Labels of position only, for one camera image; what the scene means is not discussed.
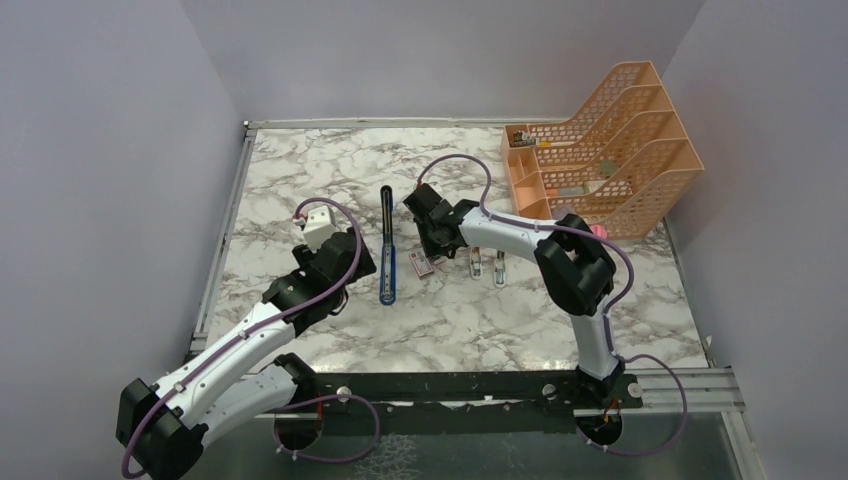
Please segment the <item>red white staple box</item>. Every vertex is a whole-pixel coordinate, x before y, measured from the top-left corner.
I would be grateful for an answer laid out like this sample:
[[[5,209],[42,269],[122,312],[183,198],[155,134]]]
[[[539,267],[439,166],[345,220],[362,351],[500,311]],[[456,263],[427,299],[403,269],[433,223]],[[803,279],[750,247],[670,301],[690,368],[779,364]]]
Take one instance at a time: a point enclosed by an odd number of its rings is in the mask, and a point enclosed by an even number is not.
[[[408,257],[413,270],[419,278],[423,278],[434,273],[434,268],[430,260],[426,257],[422,250],[410,252]]]

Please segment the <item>blue stapler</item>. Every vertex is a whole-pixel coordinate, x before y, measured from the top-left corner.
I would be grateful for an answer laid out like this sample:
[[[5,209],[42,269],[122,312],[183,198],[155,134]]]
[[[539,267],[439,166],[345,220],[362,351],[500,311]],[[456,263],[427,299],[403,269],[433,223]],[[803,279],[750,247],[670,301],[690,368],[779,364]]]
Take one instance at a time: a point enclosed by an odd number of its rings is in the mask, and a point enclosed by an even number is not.
[[[389,185],[380,189],[382,208],[382,253],[379,300],[384,306],[396,300],[396,252],[393,241],[393,192]]]

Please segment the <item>pink eraser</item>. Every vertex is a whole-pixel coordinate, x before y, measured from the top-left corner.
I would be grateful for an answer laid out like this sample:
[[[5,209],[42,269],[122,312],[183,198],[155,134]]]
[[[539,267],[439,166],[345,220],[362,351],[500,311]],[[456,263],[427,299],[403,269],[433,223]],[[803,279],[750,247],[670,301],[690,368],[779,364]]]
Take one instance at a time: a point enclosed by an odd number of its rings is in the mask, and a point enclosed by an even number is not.
[[[482,256],[480,248],[471,247],[469,250],[469,271],[471,278],[479,280],[482,277]]]

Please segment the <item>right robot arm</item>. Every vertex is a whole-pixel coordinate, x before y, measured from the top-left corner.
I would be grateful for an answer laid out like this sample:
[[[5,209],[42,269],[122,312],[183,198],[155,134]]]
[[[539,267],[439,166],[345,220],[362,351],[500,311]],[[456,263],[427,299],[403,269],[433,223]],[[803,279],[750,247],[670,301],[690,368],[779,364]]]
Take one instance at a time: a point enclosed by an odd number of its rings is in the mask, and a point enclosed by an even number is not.
[[[430,258],[452,258],[460,248],[480,247],[537,265],[551,300],[571,319],[578,348],[579,398],[600,407],[616,395],[624,366],[614,354],[604,319],[616,265],[602,239],[581,217],[568,214],[558,222],[533,220],[488,211],[472,200],[453,205],[426,183],[403,204]]]

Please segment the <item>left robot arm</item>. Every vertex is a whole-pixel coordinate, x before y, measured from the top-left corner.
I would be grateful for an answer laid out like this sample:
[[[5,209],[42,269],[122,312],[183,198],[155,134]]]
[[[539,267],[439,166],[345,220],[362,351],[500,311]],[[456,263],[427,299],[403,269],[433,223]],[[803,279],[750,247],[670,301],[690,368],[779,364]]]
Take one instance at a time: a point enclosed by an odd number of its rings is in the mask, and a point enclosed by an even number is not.
[[[339,313],[346,286],[375,273],[358,225],[331,228],[321,243],[293,254],[295,271],[274,280],[248,314],[199,356],[147,384],[137,378],[120,393],[116,438],[126,479],[179,479],[222,434],[276,405],[290,410],[313,401],[314,384],[285,366],[256,383],[243,375],[263,357]]]

